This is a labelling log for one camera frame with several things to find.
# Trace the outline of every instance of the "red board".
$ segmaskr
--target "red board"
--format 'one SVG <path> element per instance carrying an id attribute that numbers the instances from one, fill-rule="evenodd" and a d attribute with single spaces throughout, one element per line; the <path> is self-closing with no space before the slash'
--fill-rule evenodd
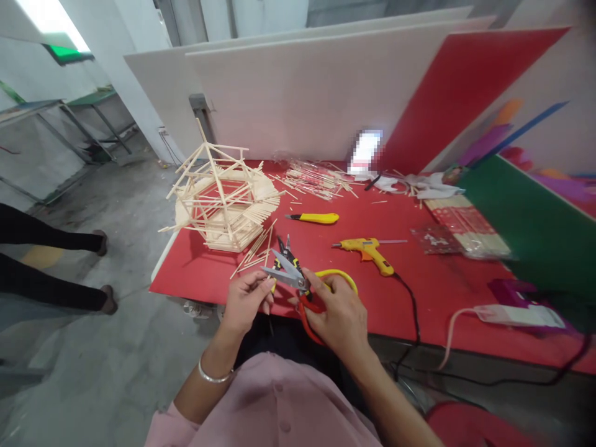
<path id="1" fill-rule="evenodd" d="M 264 171 L 279 171 L 265 162 Z M 407 239 L 408 243 L 382 245 L 380 252 L 414 291 L 422 342 L 444 346 L 449 318 L 463 307 L 496 303 L 487 283 L 494 278 L 512 278 L 500 263 L 473 261 L 459 255 L 424 255 L 410 236 L 411 228 L 434 223 L 425 209 L 404 195 L 390 196 L 372 189 L 354 186 L 359 199 L 343 193 L 332 202 L 310 194 L 292 191 L 302 205 L 292 205 L 290 196 L 282 197 L 281 205 L 265 222 L 275 218 L 274 241 L 279 234 L 285 241 L 291 235 L 292 252 L 304 267 L 313 271 L 336 268 L 347 272 L 358 286 L 359 295 L 368 309 L 371 333 L 404 340 L 415 339 L 412 305 L 408 292 L 394 278 L 384 278 L 372 262 L 360 262 L 358 252 L 331 248 L 333 243 L 350 238 Z M 386 203 L 371 204 L 376 201 Z M 340 215 L 335 225 L 317 225 L 285 219 L 284 214 L 301 212 Z M 244 255 L 209 250 L 201 236 L 181 230 L 156 275 L 150 291 L 164 295 L 224 304 L 230 275 Z M 269 257 L 269 267 L 273 257 Z M 242 274 L 256 269 L 252 267 Z M 283 298 L 296 291 L 279 285 L 276 288 L 277 315 L 297 317 Z M 561 366 L 580 347 L 581 340 L 567 335 L 549 335 L 539 339 L 533 335 L 491 326 L 475 317 L 461 316 L 455 326 L 453 348 L 511 358 L 529 363 Z M 596 373 L 596 350 L 591 350 L 576 369 Z"/>
<path id="2" fill-rule="evenodd" d="M 419 173 L 569 28 L 451 34 L 379 160 Z"/>

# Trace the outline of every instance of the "scissor blade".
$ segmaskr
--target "scissor blade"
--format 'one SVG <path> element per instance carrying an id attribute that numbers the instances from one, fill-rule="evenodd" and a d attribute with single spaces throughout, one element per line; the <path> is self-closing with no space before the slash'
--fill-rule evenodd
<path id="1" fill-rule="evenodd" d="M 261 269 L 263 269 L 263 271 L 265 273 L 270 274 L 272 278 L 275 278 L 278 281 L 281 281 L 284 284 L 287 284 L 288 286 L 293 287 L 294 289 L 300 289 L 300 290 L 304 289 L 305 280 L 302 277 L 297 278 L 290 273 L 283 272 L 280 270 L 271 269 L 268 267 L 261 267 Z"/>
<path id="2" fill-rule="evenodd" d="M 296 267 L 294 267 L 294 264 L 292 264 L 289 261 L 289 259 L 287 259 L 284 255 L 282 255 L 280 252 L 274 250 L 273 248 L 271 249 L 271 251 L 273 252 L 275 257 L 278 259 L 279 263 L 281 264 L 281 266 L 284 268 L 285 271 L 287 271 L 292 276 L 295 276 L 296 278 L 303 277 L 302 273 L 300 273 L 300 270 L 298 270 Z"/>

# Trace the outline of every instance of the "yellow utility knife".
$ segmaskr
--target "yellow utility knife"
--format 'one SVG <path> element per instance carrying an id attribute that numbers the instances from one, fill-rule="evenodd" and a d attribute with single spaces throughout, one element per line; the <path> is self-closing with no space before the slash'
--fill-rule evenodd
<path id="1" fill-rule="evenodd" d="M 304 222 L 314 222 L 315 224 L 331 225 L 337 222 L 340 218 L 339 214 L 286 214 L 287 219 L 303 220 Z"/>

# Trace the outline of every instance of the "yellow glue gun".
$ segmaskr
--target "yellow glue gun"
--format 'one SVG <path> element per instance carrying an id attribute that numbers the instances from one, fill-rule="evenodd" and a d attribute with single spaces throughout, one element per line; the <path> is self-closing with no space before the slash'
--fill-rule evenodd
<path id="1" fill-rule="evenodd" d="M 379 241 L 375 238 L 346 239 L 341 241 L 339 244 L 333 244 L 332 246 L 348 251 L 358 250 L 360 253 L 362 253 L 362 260 L 374 262 L 383 276 L 391 276 L 395 273 L 393 267 L 377 251 Z"/>

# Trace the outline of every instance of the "silver bracelet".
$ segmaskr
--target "silver bracelet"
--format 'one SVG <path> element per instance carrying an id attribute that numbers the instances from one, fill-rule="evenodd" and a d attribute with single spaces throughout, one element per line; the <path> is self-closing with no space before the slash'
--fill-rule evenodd
<path id="1" fill-rule="evenodd" d="M 224 383 L 226 380 L 228 380 L 228 379 L 229 379 L 229 378 L 232 376 L 232 373 L 234 372 L 234 369 L 232 368 L 232 369 L 230 370 L 230 374 L 228 374 L 227 376 L 225 376 L 225 377 L 222 377 L 221 379 L 214 379 L 213 377 L 210 377 L 210 376 L 208 376 L 207 374 L 205 374 L 205 371 L 203 371 L 203 368 L 201 367 L 201 360 L 203 360 L 203 355 L 202 355 L 202 354 L 201 354 L 201 358 L 199 359 L 199 364 L 198 364 L 198 367 L 199 367 L 199 374 L 200 374 L 200 375 L 201 375 L 201 377 L 202 377 L 203 379 L 205 379 L 207 382 L 210 382 L 210 383 L 215 383 L 215 384 L 218 384 L 218 383 Z"/>

